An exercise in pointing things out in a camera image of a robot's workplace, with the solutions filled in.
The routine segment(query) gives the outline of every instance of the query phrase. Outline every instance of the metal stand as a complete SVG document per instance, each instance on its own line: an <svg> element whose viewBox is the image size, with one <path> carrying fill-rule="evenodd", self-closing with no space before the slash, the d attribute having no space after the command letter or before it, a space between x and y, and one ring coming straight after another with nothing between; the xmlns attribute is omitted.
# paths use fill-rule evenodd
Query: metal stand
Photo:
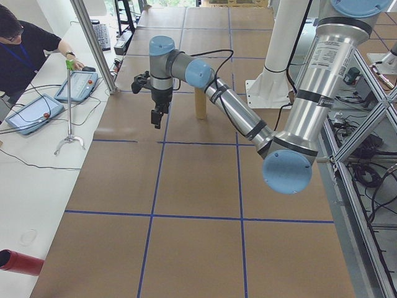
<svg viewBox="0 0 397 298"><path fill-rule="evenodd" d="M72 131L72 99L71 99L71 80L70 80L70 71L73 69L73 62L70 60L66 61L66 66L68 67L68 136L64 138L56 147L54 155L57 155L61 147L66 143L72 143L74 141L79 141L82 148L85 150L84 141L81 137L76 137L73 135Z"/></svg>

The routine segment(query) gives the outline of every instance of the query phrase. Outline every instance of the red cylinder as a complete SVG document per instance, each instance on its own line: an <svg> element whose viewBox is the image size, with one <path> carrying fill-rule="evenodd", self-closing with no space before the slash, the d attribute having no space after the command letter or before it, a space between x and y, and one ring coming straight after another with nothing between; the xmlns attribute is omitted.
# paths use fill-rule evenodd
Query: red cylinder
<svg viewBox="0 0 397 298"><path fill-rule="evenodd" d="M44 260L24 255L12 250L0 251L0 269L22 274L38 276Z"/></svg>

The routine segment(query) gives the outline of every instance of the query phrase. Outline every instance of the white desk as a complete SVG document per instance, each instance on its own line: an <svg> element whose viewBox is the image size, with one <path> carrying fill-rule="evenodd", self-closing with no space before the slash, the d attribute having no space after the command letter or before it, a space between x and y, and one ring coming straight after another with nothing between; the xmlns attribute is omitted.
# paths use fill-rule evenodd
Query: white desk
<svg viewBox="0 0 397 298"><path fill-rule="evenodd" d="M72 24L64 39L85 65L98 70L79 24ZM111 40L114 45L115 32L111 34ZM112 66L116 57L113 49L104 52L104 55L109 67ZM65 58L60 53L54 53L50 55L32 84L61 84L66 77ZM57 90L58 88L39 89L40 93L50 96ZM79 142L73 142L63 145L58 156L54 155L58 143L68 135L67 121L59 120L51 121L27 137L19 133L0 135L0 140L4 142L1 149L30 164L80 168L109 96L104 82L101 82L92 96L97 99L86 99L75 107L72 113L72 122L80 124L100 101L99 106L82 126L73 127L73 133L83 138L86 150L81 148ZM35 91L29 91L18 103L27 104L37 97ZM56 117L65 120L67 118L67 112ZM8 128L10 127L5 122L0 125L2 131ZM15 250L45 259L79 171L34 168L3 152L0 152L0 169L0 250ZM0 271L1 297L27 298L36 281L37 277L34 276Z"/></svg>

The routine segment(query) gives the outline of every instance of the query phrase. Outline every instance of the mouse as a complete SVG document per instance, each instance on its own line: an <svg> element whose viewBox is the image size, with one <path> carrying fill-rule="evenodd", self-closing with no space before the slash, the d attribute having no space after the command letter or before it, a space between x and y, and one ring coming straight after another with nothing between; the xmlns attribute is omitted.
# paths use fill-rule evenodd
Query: mouse
<svg viewBox="0 0 397 298"><path fill-rule="evenodd" d="M91 71L91 72L95 72L95 68L93 68L93 67L90 67L90 66L85 66L85 67L83 67L82 69L81 69L82 71Z"/></svg>

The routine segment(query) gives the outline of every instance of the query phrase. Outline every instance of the robotic arm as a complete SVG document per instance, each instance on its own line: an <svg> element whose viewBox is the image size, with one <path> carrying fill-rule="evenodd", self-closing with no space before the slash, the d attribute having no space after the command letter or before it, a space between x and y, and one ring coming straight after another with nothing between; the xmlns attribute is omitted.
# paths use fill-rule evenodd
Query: robotic arm
<svg viewBox="0 0 397 298"><path fill-rule="evenodd" d="M332 107L338 85L357 46L368 40L377 15L390 0L322 0L316 44L308 59L285 128L274 132L218 78L202 60L175 48L165 36L151 39L150 73L134 78L132 91L151 90L156 107L151 121L160 128L161 117L168 113L173 78L201 89L226 114L236 129L256 146L264 159L265 182L275 191L293 194L307 187L311 165L317 153L317 139Z"/></svg>

